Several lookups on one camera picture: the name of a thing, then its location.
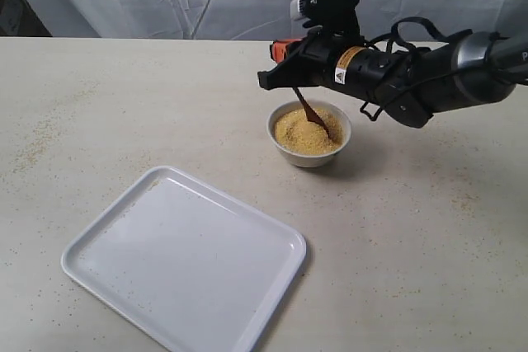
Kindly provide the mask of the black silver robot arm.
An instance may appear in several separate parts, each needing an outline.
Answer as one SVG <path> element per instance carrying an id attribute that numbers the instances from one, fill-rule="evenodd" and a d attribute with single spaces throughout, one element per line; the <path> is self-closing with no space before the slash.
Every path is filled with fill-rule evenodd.
<path id="1" fill-rule="evenodd" d="M 261 71 L 261 88 L 325 87 L 362 101 L 375 121 L 386 114 L 420 129 L 437 113 L 497 103 L 527 83 L 527 38 L 497 32 L 435 35 L 440 47 L 417 46 L 392 30 L 385 49 L 362 36 L 313 28 L 301 40 L 270 46 L 276 66 Z"/>

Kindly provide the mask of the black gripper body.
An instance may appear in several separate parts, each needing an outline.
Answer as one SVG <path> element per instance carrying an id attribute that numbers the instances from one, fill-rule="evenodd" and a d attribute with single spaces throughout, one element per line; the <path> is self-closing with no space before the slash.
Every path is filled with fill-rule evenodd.
<path id="1" fill-rule="evenodd" d="M 432 112 L 413 92 L 410 78 L 415 54 L 390 53 L 345 36 L 313 28 L 303 44 L 283 62 L 257 74 L 267 91 L 290 87 L 325 87 L 363 102 L 360 113 L 376 121 L 381 113 L 411 128 L 423 127 Z"/>

